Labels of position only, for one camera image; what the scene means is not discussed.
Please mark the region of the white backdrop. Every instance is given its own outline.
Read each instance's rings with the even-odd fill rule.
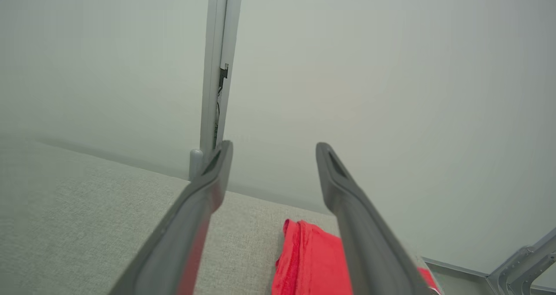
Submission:
[[[208,0],[0,0],[0,131],[185,178]]]
[[[230,190],[325,211],[314,146],[326,141],[415,251],[491,272],[556,225],[555,11],[243,0]]]

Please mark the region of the cloth fold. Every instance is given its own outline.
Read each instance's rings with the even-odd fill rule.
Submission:
[[[284,249],[276,261],[273,295],[351,295],[339,237],[303,220],[284,222]]]

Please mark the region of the metal bracket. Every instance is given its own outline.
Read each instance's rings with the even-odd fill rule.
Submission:
[[[531,295],[531,285],[533,281],[555,262],[556,254],[547,255],[513,281],[510,284],[510,289],[515,295]]]
[[[510,295],[508,289],[508,277],[514,271],[514,268],[522,263],[536,248],[533,246],[524,246],[520,248],[512,257],[508,258],[500,267],[498,267],[486,280],[496,295]]]

